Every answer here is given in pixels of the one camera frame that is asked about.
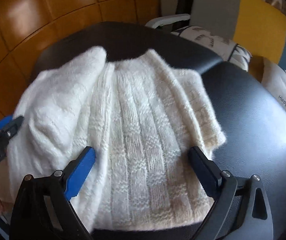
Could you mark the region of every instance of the black leather chair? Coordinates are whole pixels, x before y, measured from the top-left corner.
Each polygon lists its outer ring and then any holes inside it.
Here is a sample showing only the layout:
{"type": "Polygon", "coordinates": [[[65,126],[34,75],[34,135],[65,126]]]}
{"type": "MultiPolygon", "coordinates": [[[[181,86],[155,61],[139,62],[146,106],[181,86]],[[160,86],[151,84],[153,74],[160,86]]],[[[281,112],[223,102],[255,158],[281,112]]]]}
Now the black leather chair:
{"type": "MultiPolygon", "coordinates": [[[[153,48],[171,66],[195,69],[202,75],[227,135],[227,143],[214,152],[214,161],[236,176],[262,177],[273,217],[274,239],[286,239],[286,112],[272,95],[248,73],[223,62],[202,46],[161,30],[116,22],[93,25],[44,50],[31,81],[40,71],[58,68],[96,45],[106,49],[109,61],[138,57],[153,48]]],[[[236,199],[220,236],[228,232],[237,205],[236,199]]],[[[189,239],[198,226],[154,232],[95,230],[93,238],[183,240],[189,239]]]]}

